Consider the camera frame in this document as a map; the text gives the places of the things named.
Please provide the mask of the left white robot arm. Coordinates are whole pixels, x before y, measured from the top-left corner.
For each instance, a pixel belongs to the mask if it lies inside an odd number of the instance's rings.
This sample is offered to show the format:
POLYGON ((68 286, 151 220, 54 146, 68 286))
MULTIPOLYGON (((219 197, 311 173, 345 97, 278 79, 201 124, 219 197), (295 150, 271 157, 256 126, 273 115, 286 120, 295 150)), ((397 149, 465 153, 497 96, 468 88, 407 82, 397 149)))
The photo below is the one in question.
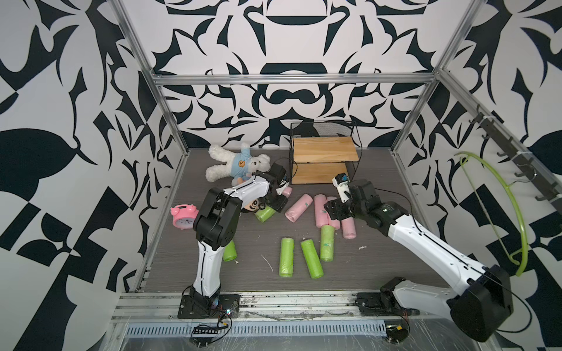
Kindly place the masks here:
POLYGON ((287 187, 287 171, 275 163, 240 185, 209 190, 193 226, 198 241, 198 268, 192 294, 209 300, 220 293, 222 257, 235 236, 241 212, 251 207, 256 211, 282 211, 288 202, 283 194, 287 187))

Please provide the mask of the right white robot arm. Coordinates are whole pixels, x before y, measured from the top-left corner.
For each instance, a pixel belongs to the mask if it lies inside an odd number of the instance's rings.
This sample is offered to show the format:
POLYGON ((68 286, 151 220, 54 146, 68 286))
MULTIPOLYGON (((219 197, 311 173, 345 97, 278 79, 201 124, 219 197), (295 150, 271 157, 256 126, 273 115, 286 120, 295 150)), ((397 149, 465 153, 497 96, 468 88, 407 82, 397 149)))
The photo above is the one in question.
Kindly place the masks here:
POLYGON ((402 206, 383 202, 370 181, 350 181, 341 173, 332 182, 339 197, 324 206, 331 219, 364 221, 414 253, 448 285, 420 285, 397 276, 380 289, 374 308, 428 312, 451 320, 477 342, 486 342, 512 315, 511 283, 502 267, 487 267, 449 246, 402 206))

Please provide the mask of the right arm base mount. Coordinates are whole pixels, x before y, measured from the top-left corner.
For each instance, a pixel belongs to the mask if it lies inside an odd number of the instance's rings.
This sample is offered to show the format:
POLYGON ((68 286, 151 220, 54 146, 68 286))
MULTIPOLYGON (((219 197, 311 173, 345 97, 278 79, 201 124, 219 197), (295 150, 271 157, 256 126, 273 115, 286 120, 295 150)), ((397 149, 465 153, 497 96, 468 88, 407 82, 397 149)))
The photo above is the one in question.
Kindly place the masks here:
POLYGON ((361 316, 394 315, 410 317, 420 315, 417 309, 405 309, 394 297, 393 292, 399 283, 405 282, 404 277, 396 276, 386 283, 379 292, 358 292, 355 305, 361 316))

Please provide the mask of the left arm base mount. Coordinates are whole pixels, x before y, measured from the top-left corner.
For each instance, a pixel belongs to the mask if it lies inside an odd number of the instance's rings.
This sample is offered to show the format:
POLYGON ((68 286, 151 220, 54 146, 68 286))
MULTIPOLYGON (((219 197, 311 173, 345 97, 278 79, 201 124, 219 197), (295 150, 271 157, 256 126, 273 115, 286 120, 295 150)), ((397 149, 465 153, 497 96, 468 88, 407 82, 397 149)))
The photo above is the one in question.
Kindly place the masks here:
POLYGON ((240 298, 238 294, 220 294, 212 298, 204 298, 197 293, 194 296, 183 295, 177 317, 180 320, 206 319, 218 317, 221 312, 238 312, 240 298))

